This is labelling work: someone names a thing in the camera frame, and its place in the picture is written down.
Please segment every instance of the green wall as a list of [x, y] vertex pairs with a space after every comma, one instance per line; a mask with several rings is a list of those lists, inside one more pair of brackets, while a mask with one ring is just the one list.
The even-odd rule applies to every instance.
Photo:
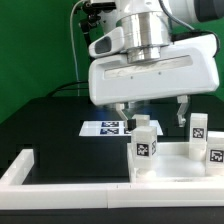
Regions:
[[[45, 96], [55, 87], [75, 81], [69, 18], [76, 0], [0, 1], [0, 122], [32, 98]], [[76, 21], [75, 43], [79, 72], [88, 79], [87, 48]], [[224, 20], [200, 27], [216, 32], [224, 43]], [[217, 57], [224, 99], [224, 48]]]

